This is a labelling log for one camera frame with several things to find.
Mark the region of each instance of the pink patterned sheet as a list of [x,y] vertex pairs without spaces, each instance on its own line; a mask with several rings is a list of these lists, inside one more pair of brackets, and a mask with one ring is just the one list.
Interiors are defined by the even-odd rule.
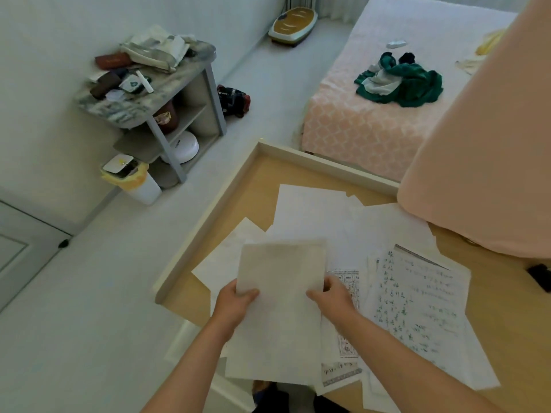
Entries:
[[[310,100],[302,148],[400,181],[419,146],[469,81],[455,62],[471,57],[484,34],[507,27],[515,16],[435,0],[369,0]],[[396,60],[413,52],[425,69],[443,76],[444,92],[437,102],[402,108],[355,93],[358,74],[389,50],[388,42],[400,39],[408,45],[391,50]]]

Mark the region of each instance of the white door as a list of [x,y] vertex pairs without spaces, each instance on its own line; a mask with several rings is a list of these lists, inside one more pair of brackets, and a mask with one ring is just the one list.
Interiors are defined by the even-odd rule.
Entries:
[[0,310],[71,236],[0,202]]

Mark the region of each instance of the white floor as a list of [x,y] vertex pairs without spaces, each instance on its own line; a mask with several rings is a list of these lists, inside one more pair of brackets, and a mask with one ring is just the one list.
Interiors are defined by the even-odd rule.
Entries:
[[0,313],[0,410],[137,412],[169,373],[182,319],[152,284],[253,139],[293,145],[351,25],[321,20],[291,49],[262,42],[224,84],[252,98],[188,181],[147,208],[119,194]]

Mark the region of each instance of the hand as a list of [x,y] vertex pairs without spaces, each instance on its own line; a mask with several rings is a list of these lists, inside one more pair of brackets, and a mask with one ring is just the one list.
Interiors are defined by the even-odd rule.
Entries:
[[210,318],[221,330],[226,341],[230,340],[235,328],[243,321],[247,308],[260,294],[258,289],[252,289],[238,296],[237,283],[237,279],[233,280],[220,290]]
[[356,313],[354,303],[347,288],[334,275],[327,275],[323,281],[323,291],[308,290],[306,295],[315,301],[321,313],[333,323],[337,329],[344,320]]

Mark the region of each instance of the green cloth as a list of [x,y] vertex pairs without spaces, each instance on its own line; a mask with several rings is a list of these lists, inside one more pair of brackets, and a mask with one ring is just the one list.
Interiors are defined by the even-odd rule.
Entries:
[[394,57],[388,52],[381,56],[379,63],[389,74],[401,76],[402,83],[386,96],[373,94],[366,91],[362,85],[366,78],[375,75],[366,71],[360,74],[354,82],[360,85],[356,93],[368,100],[384,104],[395,101],[402,107],[419,107],[438,100],[440,93],[444,90],[442,76],[436,71],[425,71],[417,63],[397,65]]

